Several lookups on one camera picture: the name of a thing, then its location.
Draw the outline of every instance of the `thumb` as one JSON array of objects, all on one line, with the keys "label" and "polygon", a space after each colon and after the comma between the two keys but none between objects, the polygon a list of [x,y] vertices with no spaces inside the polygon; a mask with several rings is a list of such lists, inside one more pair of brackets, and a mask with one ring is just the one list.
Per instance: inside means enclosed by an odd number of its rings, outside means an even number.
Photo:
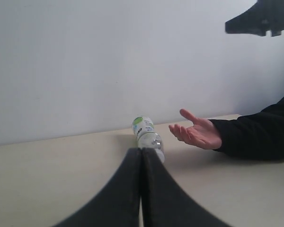
[{"label": "thumb", "polygon": [[186,109],[181,109],[180,114],[185,117],[187,120],[192,121],[194,124],[199,122],[199,118],[195,117],[192,115],[188,110]]}]

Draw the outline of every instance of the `black jacket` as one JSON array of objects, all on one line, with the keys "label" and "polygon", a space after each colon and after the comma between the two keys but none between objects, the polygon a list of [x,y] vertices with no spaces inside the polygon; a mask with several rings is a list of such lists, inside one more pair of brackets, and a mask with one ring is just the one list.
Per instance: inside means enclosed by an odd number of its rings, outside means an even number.
[{"label": "black jacket", "polygon": [[217,151],[248,159],[284,159],[284,98],[253,115],[211,122],[222,138]]}]

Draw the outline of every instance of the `open palm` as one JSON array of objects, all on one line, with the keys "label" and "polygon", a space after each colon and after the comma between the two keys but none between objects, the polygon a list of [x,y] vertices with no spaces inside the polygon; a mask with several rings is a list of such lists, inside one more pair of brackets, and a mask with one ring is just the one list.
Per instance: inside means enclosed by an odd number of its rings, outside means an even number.
[{"label": "open palm", "polygon": [[181,109],[180,114],[194,125],[188,128],[178,124],[169,126],[170,132],[179,141],[203,149],[218,149],[221,147],[221,136],[210,120],[195,117],[185,109]]}]

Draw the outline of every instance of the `white wall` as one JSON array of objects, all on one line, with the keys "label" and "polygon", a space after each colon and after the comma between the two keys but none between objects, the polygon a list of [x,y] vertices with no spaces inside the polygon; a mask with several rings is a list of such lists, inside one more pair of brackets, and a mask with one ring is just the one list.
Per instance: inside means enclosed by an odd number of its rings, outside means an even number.
[{"label": "white wall", "polygon": [[0,0],[0,144],[248,114],[284,95],[284,32],[227,35],[254,0]]}]

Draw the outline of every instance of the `bottle label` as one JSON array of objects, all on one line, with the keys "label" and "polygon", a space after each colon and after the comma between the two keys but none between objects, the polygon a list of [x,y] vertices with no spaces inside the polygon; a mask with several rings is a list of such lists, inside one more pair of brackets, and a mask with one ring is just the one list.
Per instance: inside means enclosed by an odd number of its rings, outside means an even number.
[{"label": "bottle label", "polygon": [[137,137],[137,140],[147,132],[155,132],[153,122],[149,117],[137,117],[133,121],[133,132]]}]

